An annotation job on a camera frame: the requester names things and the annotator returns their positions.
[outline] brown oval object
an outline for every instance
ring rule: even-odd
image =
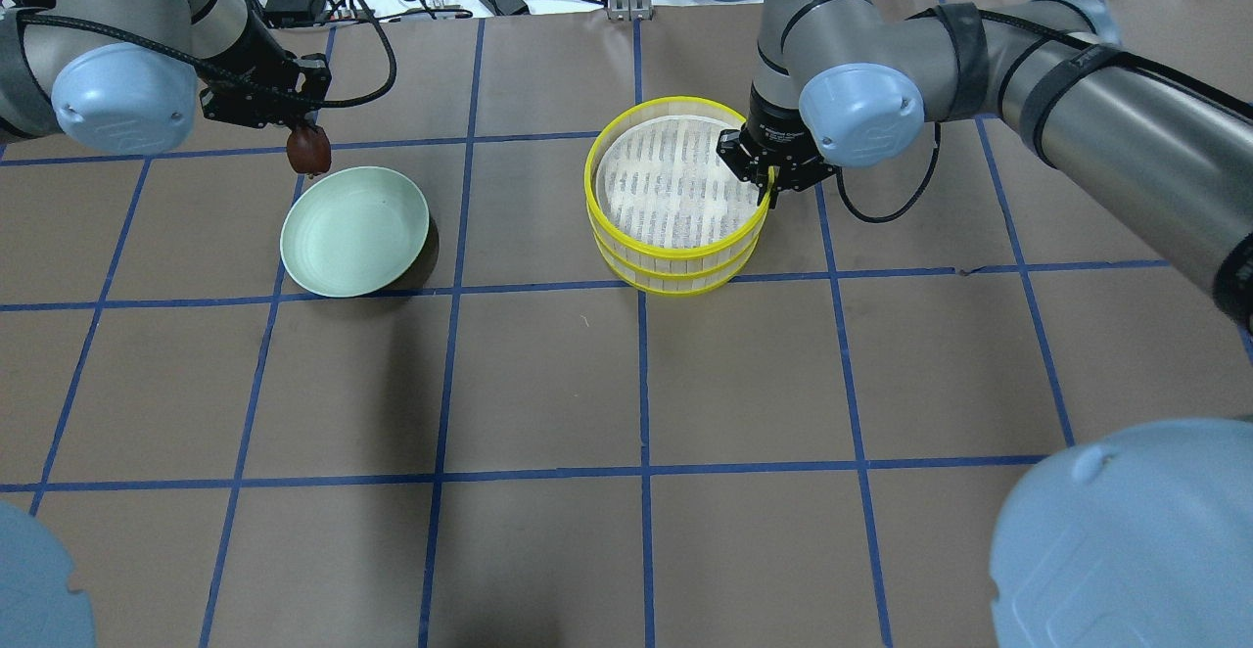
[[[331,139],[317,125],[296,127],[287,138],[287,162],[292,170],[321,175],[331,170]]]

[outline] mint green bowl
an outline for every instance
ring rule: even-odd
[[[306,291],[351,298],[400,278],[422,251],[430,219],[422,192],[398,172],[345,169],[296,201],[278,252]]]

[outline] gray robot arm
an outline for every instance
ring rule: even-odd
[[[870,0],[766,0],[748,122],[719,152],[801,191],[897,155],[922,122],[995,114],[1253,331],[1253,114],[1115,41],[1095,0],[898,24]]]
[[[117,38],[46,24],[56,19],[120,29],[296,95],[258,94],[205,74],[198,104],[207,118],[321,134],[311,112],[331,80],[326,58],[297,59],[283,50],[244,0],[56,0],[53,10],[0,15],[0,143],[66,132],[101,152],[155,154],[180,144],[192,129],[197,73],[188,64]]]

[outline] yellow and white basket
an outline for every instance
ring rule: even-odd
[[[596,247],[614,273],[642,291],[664,296],[707,293],[739,273],[769,212],[768,201],[756,203],[757,188],[736,179],[717,157],[717,132],[743,122],[714,100],[660,98],[626,109],[600,132],[584,167],[584,189]],[[655,135],[640,135],[644,125],[655,128]],[[632,130],[639,138],[635,144],[629,143]],[[663,130],[673,135],[658,139]],[[632,155],[637,163],[626,170],[609,164],[629,162]],[[643,180],[638,160],[653,162],[645,165]],[[649,167],[663,164],[664,175],[648,174]],[[624,208],[623,196],[648,206],[637,211],[643,203],[628,203]],[[673,214],[678,203],[699,213],[694,237],[693,216]],[[677,227],[680,217],[687,232]]]

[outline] yellow rim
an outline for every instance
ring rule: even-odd
[[[737,122],[739,123],[746,122],[744,118],[734,109],[730,109],[720,103],[714,103],[714,100],[707,100],[704,98],[675,95],[673,98],[658,98],[657,100],[647,100],[647,103],[635,105],[632,109],[626,109],[625,113],[614,118],[614,122],[609,123],[609,125],[605,127],[603,132],[600,132],[600,135],[596,137],[596,140],[591,144],[590,152],[588,152],[588,160],[586,163],[584,163],[583,167],[583,191],[588,199],[588,212],[591,216],[591,219],[595,221],[595,223],[599,224],[601,229],[608,232],[609,236],[613,237],[615,242],[621,243],[624,247],[629,249],[659,259],[675,259],[675,261],[703,259],[704,257],[715,254],[717,252],[725,249],[725,247],[732,246],[734,242],[741,241],[758,223],[761,223],[761,221],[764,221],[767,212],[769,212],[769,201],[762,201],[762,203],[757,206],[757,211],[753,212],[752,218],[748,219],[744,224],[742,224],[736,232],[728,234],[724,238],[720,238],[718,242],[707,243],[707,246],[704,247],[693,247],[690,249],[677,249],[673,247],[654,247],[652,246],[652,243],[644,243],[635,239],[634,237],[628,236],[621,229],[618,229],[618,227],[614,226],[611,221],[609,221],[604,211],[600,209],[600,203],[596,202],[596,192],[595,192],[596,154],[600,152],[601,145],[604,145],[608,140],[618,139],[616,135],[618,127],[621,125],[621,123],[628,122],[633,115],[635,115],[635,113],[639,113],[640,109],[653,108],[662,104],[674,104],[674,103],[694,103],[698,105],[705,105],[709,108],[720,109],[722,112],[736,118]]]
[[[756,246],[757,246],[757,239],[753,239],[753,243],[749,243],[748,247],[749,247],[749,249],[752,249],[752,247],[756,247]],[[742,272],[744,269],[744,267],[748,266],[748,258],[746,257],[744,261],[742,261],[738,266],[736,266],[736,268],[732,269],[732,272],[728,273],[725,278],[719,278],[718,281],[715,281],[713,283],[709,283],[709,286],[705,286],[705,287],[702,287],[702,288],[697,288],[695,291],[662,291],[659,288],[653,288],[653,287],[649,287],[649,286],[644,286],[644,283],[637,283],[635,281],[633,281],[632,278],[629,278],[626,274],[624,274],[621,272],[621,269],[619,269],[618,267],[615,267],[613,264],[613,262],[610,262],[609,259],[605,259],[605,266],[608,266],[610,271],[613,271],[615,274],[618,274],[618,278],[621,278],[624,282],[629,283],[629,286],[632,286],[633,288],[637,288],[639,291],[644,291],[645,293],[652,293],[654,296],[670,296],[672,298],[687,298],[688,296],[703,296],[703,295],[705,295],[705,293],[708,293],[708,292],[710,292],[710,291],[713,291],[715,288],[725,286],[725,283],[728,281],[736,278],[739,274],[739,272]]]
[[[629,267],[632,271],[635,271],[635,272],[639,272],[639,273],[644,273],[644,274],[650,276],[653,278],[667,278],[667,280],[670,280],[670,281],[695,281],[698,278],[704,278],[704,277],[707,277],[707,276],[709,276],[709,274],[712,274],[712,273],[714,273],[714,272],[717,272],[719,269],[727,268],[728,264],[730,264],[736,259],[743,257],[744,252],[751,251],[752,247],[754,247],[756,243],[757,243],[757,236],[753,236],[753,238],[748,243],[744,243],[744,246],[738,252],[734,252],[734,254],[732,254],[729,258],[724,259],[720,264],[717,264],[717,266],[713,266],[713,267],[709,267],[707,269],[702,269],[702,271],[698,271],[698,272],[674,273],[674,272],[654,271],[654,269],[650,269],[650,268],[647,268],[647,267],[642,267],[639,264],[633,264],[633,263],[628,262],[626,259],[624,259],[621,257],[621,254],[619,254],[618,252],[614,252],[613,247],[610,247],[609,243],[605,243],[604,237],[601,237],[599,232],[596,232],[595,229],[591,229],[591,236],[596,238],[596,243],[599,243],[599,247],[600,247],[600,254],[605,257],[605,261],[613,259],[614,262],[619,262],[623,266]]]

